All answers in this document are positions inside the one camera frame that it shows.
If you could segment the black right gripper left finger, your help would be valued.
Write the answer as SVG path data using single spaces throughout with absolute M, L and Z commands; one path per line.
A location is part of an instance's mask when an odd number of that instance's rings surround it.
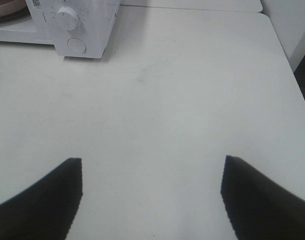
M 0 240 L 66 239 L 82 196 L 82 160 L 68 158 L 0 204 Z

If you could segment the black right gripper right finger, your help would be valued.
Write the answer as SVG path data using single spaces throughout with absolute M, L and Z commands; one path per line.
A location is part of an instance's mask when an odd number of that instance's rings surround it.
M 220 194 L 239 240 L 305 240 L 305 200 L 243 159 L 226 156 Z

